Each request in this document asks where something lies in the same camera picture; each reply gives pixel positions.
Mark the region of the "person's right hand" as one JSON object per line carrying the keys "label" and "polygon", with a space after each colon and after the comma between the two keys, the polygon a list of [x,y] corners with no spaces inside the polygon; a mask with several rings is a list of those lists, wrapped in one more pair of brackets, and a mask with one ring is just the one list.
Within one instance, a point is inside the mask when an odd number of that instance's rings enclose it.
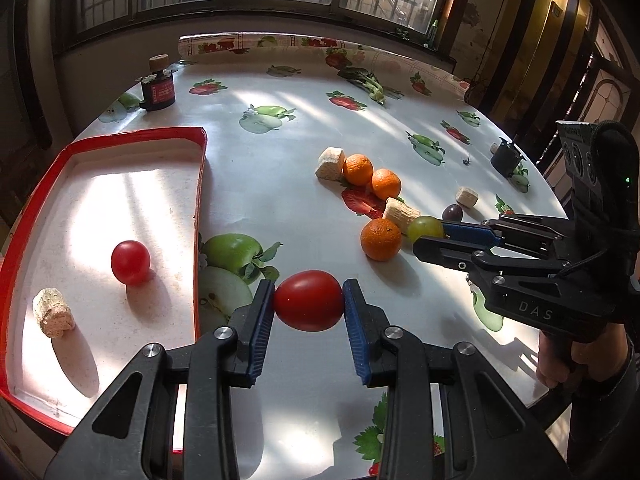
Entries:
{"label": "person's right hand", "polygon": [[536,376],[547,388],[554,388],[570,379],[573,366],[584,366],[593,380],[604,382],[624,367],[629,352],[623,324],[608,324],[589,344],[571,341],[567,346],[540,332]]}

